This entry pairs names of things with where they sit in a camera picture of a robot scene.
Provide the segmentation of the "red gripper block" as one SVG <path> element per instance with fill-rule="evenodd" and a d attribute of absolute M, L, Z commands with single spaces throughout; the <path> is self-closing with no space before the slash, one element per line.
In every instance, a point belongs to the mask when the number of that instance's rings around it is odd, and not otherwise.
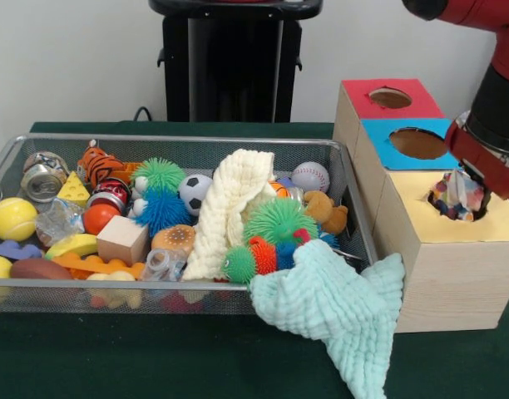
<path fill-rule="evenodd" d="M 479 219 L 487 214 L 492 192 L 509 200 L 509 155 L 488 149 L 456 121 L 449 127 L 445 142 L 470 178 L 483 187 Z"/>

